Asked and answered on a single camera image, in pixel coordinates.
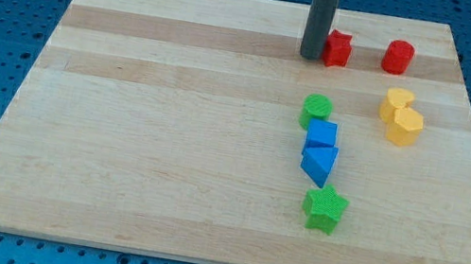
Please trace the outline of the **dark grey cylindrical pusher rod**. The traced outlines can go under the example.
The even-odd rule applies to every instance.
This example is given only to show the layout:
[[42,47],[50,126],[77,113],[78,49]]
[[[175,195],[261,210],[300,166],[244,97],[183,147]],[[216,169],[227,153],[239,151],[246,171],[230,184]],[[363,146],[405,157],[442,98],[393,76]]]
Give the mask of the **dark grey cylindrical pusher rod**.
[[312,0],[300,45],[301,56],[306,60],[317,61],[322,55],[339,2],[340,0]]

